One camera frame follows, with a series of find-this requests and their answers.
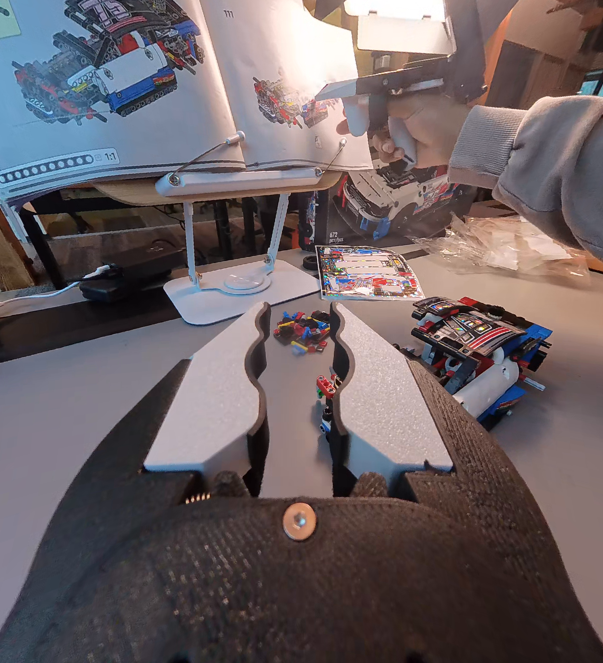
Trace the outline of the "lego instruction booklet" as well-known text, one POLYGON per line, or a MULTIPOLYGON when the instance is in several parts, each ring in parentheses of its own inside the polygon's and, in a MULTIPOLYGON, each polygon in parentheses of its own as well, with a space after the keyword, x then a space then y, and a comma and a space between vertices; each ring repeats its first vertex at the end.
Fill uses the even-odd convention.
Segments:
POLYGON ((368 170, 327 84, 349 31, 301 1, 0 1, 0 197, 193 171, 368 170))

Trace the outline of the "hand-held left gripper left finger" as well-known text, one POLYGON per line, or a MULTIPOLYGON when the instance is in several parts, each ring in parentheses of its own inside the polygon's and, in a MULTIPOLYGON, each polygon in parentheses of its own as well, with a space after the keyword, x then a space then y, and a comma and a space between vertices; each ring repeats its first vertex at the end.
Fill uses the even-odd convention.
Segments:
POLYGON ((148 471, 222 471, 259 494, 270 433, 259 377, 266 368, 271 306, 257 302, 195 352, 144 461, 148 471))

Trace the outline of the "lego race car model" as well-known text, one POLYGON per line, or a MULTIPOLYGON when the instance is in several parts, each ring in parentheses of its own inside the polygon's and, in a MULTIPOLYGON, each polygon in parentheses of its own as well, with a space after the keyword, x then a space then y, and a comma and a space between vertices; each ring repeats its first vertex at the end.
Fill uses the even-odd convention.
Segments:
POLYGON ((421 347, 394 347, 424 362, 486 430, 512 414, 526 394, 522 384, 545 390, 528 373, 545 360, 551 329, 469 297, 433 296, 414 307, 411 335, 421 347))

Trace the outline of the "person's right hand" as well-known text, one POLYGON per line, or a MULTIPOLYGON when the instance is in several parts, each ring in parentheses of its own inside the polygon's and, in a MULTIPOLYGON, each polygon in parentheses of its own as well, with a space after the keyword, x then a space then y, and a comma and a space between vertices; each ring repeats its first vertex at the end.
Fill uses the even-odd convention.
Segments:
POLYGON ((417 144, 417 167, 448 165, 471 108, 443 94, 423 92, 388 98, 390 117, 404 121, 417 144))

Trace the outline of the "clear plastic bags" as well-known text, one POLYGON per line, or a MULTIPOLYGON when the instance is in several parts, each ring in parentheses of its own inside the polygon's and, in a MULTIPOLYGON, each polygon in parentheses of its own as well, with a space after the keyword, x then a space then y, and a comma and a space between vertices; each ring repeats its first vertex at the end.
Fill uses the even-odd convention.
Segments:
POLYGON ((452 215, 443 234, 415 239, 433 261, 458 274, 488 274, 582 288, 590 283, 586 254, 547 236, 520 216, 452 215))

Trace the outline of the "small black power adapter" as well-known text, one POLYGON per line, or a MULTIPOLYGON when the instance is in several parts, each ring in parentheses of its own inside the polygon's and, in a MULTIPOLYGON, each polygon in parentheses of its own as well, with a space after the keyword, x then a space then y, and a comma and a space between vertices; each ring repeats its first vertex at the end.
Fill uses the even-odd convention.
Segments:
POLYGON ((78 287, 85 299, 102 303, 115 303, 129 294, 122 269, 114 264, 103 265, 85 275, 78 287))

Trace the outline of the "pile of loose lego pieces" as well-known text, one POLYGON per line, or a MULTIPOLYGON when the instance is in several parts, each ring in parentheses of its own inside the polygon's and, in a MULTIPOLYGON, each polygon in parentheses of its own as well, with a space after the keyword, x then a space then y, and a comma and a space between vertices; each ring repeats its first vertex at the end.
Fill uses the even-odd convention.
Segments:
POLYGON ((290 346, 294 355, 323 353, 330 337, 330 315, 323 310, 310 314, 285 311, 272 335, 280 344, 290 346))

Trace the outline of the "white book stand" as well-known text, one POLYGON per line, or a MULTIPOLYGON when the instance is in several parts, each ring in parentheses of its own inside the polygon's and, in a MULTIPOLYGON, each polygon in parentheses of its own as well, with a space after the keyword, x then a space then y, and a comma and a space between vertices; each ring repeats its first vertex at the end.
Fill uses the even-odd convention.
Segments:
POLYGON ((235 318, 253 306, 258 296, 280 304, 319 292, 319 281, 277 255, 289 195, 326 190, 339 179, 336 170, 319 166, 288 170, 234 172, 173 172, 158 180, 129 179, 93 184, 108 197, 129 206, 182 203, 185 220, 188 276, 164 284, 164 291, 181 318, 193 326, 209 326, 235 318), (278 210, 267 253, 259 261, 200 274, 195 264, 193 203, 234 197, 279 194, 278 210))

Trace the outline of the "black lego set box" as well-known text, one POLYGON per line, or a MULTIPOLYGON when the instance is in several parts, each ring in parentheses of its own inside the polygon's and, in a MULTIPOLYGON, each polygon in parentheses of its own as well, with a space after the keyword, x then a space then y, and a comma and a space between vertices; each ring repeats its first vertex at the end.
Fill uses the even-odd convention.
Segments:
POLYGON ((446 166, 409 168, 373 160, 372 170, 347 172, 328 190, 299 194, 299 244, 390 247, 444 236, 464 217, 477 188, 448 180, 446 166))

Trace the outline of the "holographic sticker sheet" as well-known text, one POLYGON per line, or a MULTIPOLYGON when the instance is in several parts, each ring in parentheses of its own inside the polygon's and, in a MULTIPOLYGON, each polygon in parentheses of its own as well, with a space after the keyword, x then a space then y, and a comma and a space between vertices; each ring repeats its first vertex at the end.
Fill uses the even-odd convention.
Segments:
POLYGON ((316 246, 321 298, 420 301, 420 282, 400 254, 364 246, 316 246))

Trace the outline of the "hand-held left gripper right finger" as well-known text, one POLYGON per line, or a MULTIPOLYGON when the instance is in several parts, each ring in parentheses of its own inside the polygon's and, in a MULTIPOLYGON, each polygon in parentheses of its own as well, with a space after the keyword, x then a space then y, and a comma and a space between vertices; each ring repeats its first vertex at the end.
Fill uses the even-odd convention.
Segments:
POLYGON ((451 472, 453 460, 405 355, 344 304, 330 307, 332 368, 330 455, 335 494, 352 478, 377 473, 388 493, 399 477, 427 469, 451 472))

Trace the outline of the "black power brick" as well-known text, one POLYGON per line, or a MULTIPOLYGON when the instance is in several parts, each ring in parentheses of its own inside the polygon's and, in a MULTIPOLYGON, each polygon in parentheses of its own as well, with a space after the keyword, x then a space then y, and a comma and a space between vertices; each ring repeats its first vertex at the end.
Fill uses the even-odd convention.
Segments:
POLYGON ((139 282, 159 277, 173 269, 187 265, 185 249, 164 239, 148 246, 104 254, 103 264, 110 265, 118 277, 128 282, 139 282))

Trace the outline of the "studio light panel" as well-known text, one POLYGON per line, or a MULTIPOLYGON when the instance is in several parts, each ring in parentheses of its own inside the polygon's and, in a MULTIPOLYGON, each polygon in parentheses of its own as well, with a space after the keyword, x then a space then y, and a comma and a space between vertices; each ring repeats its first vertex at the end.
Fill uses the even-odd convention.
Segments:
POLYGON ((455 53, 446 1, 344 1, 343 8, 357 18, 359 50, 439 56, 455 53))

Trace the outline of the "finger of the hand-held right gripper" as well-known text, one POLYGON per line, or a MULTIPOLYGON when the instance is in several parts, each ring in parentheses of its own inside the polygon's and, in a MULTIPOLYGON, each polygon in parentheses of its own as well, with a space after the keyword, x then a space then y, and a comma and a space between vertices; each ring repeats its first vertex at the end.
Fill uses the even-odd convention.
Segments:
POLYGON ((366 99, 383 89, 384 74, 372 74, 355 79, 330 82, 314 95, 316 101, 329 99, 366 99))

